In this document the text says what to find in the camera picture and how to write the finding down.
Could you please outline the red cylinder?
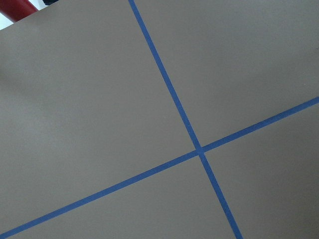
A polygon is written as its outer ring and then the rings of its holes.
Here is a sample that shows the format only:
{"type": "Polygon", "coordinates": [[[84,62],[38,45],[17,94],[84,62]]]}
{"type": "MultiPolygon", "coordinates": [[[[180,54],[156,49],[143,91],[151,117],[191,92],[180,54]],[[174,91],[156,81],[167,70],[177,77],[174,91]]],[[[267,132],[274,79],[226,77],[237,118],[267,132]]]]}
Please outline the red cylinder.
{"type": "Polygon", "coordinates": [[[0,12],[13,23],[37,12],[38,9],[28,0],[0,0],[0,12]]]}

